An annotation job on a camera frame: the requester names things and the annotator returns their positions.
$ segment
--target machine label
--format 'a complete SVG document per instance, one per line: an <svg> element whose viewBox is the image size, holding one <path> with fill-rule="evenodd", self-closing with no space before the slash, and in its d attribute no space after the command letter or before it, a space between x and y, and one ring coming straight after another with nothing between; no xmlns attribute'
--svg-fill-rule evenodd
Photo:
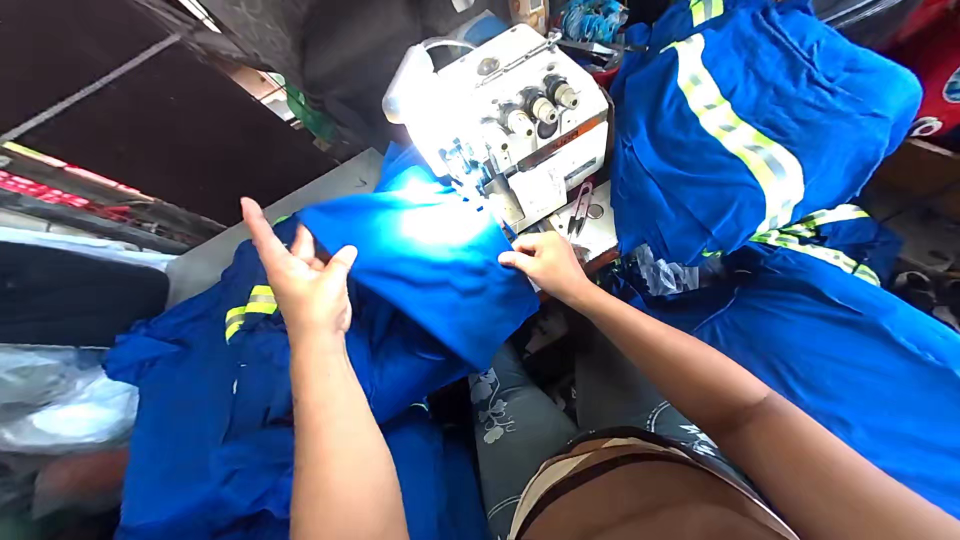
<svg viewBox="0 0 960 540"><path fill-rule="evenodd" d="M580 135L585 134L586 132L592 130L593 128L599 126L601 123L607 121L607 109L604 109L597 113L595 116L589 118L583 124L580 124L576 128L573 128L569 132L566 132L563 135L558 136L557 138L551 140L545 145L538 148L534 153L530 154L526 158L520 160L516 164L516 170L519 172L526 172L530 169L533 169L537 165L548 160L550 156L553 156L557 153L558 150L563 148L566 144L569 144L575 140Z"/></svg>

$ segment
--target reflective stripe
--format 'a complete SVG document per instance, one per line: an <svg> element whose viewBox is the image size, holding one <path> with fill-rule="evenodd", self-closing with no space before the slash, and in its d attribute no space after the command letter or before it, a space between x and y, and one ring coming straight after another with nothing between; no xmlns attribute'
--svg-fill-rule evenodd
<svg viewBox="0 0 960 540"><path fill-rule="evenodd" d="M269 285L254 285L250 289L250 295L263 294L268 296L274 296L274 290Z"/></svg>
<svg viewBox="0 0 960 540"><path fill-rule="evenodd" d="M723 0L690 0L693 26L703 24L723 14Z"/></svg>
<svg viewBox="0 0 960 540"><path fill-rule="evenodd" d="M243 314L247 312L246 306L235 307L227 311L227 324L231 324L235 321L242 321Z"/></svg>
<svg viewBox="0 0 960 540"><path fill-rule="evenodd" d="M247 304L247 313L266 313L268 315L276 312L276 300L273 302L250 302Z"/></svg>
<svg viewBox="0 0 960 540"><path fill-rule="evenodd" d="M276 312L276 297L274 290L269 285L254 285L250 290L250 298L247 300L247 313L266 313L271 315Z"/></svg>
<svg viewBox="0 0 960 540"><path fill-rule="evenodd" d="M880 285L880 278L876 275L876 272L866 264L858 264L852 258L847 257L847 254L842 251L813 244L802 244L798 237L791 234L784 234L780 231L767 231L766 233L754 234L750 239L754 242L787 248L795 252L810 255L824 262L829 262L848 274L854 274L867 283L872 283L877 286Z"/></svg>
<svg viewBox="0 0 960 540"><path fill-rule="evenodd" d="M700 34L663 50L677 50L677 85L700 125L747 165L763 191L766 210L758 233L791 221L793 208L804 198L804 170L787 149L741 119L704 66L706 42Z"/></svg>
<svg viewBox="0 0 960 540"><path fill-rule="evenodd" d="M240 330L247 320L247 313L266 313L272 315L276 312L276 297L274 290L269 285L254 285L250 290L250 297L245 306L231 308L227 311L226 326L224 332L227 342Z"/></svg>
<svg viewBox="0 0 960 540"><path fill-rule="evenodd" d="M240 330L240 327L243 326L244 314L247 312L246 306L234 307L227 310L227 331L224 332L224 335L227 338L227 342L230 341L230 338Z"/></svg>
<svg viewBox="0 0 960 540"><path fill-rule="evenodd" d="M240 330L240 327L242 326L243 326L243 321L237 321L235 323L230 323L229 325L227 325L227 331L225 332L227 341L230 341L230 338L233 337L233 335L237 333L237 331Z"/></svg>
<svg viewBox="0 0 960 540"><path fill-rule="evenodd" d="M789 227L784 227L780 229L780 231L782 233L810 238L816 235L814 230L821 225L835 223L837 221L847 221L859 217L870 217L870 214L857 205L840 205L835 209L817 210L805 215L800 218L797 223Z"/></svg>

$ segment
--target plastic bag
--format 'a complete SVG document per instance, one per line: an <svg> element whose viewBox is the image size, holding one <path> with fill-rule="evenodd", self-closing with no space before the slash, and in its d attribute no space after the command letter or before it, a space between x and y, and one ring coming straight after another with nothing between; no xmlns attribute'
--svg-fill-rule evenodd
<svg viewBox="0 0 960 540"><path fill-rule="evenodd" d="M695 266L681 266L676 262L654 259L650 246L643 244L634 250L640 275L647 281L653 296L676 294L700 287L700 271Z"/></svg>
<svg viewBox="0 0 960 540"><path fill-rule="evenodd" d="M65 454L126 440L137 390L107 378L104 351L0 344L0 451Z"/></svg>

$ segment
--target blue thread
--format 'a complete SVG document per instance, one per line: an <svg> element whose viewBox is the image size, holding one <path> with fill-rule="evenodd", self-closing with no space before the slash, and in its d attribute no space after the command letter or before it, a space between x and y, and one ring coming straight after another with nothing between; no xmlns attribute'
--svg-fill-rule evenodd
<svg viewBox="0 0 960 540"><path fill-rule="evenodd" d="M575 41L613 43L627 22L627 8L616 0L570 0L564 8L564 35Z"/></svg>

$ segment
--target right hand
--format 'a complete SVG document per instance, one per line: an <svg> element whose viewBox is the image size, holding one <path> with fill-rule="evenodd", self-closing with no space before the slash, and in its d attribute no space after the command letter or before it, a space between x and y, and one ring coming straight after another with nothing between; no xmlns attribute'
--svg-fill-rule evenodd
<svg viewBox="0 0 960 540"><path fill-rule="evenodd" d="M570 304L593 288L573 246L558 233L524 234L513 246L513 251L501 253L497 260L523 271L550 296Z"/></svg>

